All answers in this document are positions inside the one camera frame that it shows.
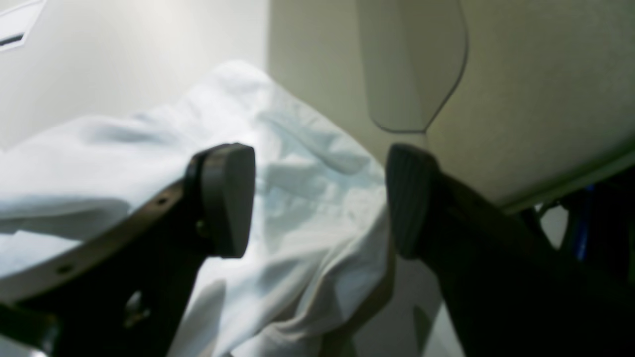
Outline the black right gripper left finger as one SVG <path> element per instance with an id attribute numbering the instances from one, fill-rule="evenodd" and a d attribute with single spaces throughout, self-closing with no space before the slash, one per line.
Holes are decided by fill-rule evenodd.
<path id="1" fill-rule="evenodd" d="M 184 178 L 115 228 L 1 279 L 1 336 L 46 357 L 165 357 L 209 257 L 241 258 L 254 148 L 195 154 Z"/>

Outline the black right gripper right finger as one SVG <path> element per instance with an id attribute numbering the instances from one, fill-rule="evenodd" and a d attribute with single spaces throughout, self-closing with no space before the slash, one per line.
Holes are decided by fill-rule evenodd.
<path id="1" fill-rule="evenodd" d="M 633 288 L 559 253 L 423 149 L 392 145 L 385 175 L 395 249 L 435 274 L 465 355 L 634 355 Z"/>

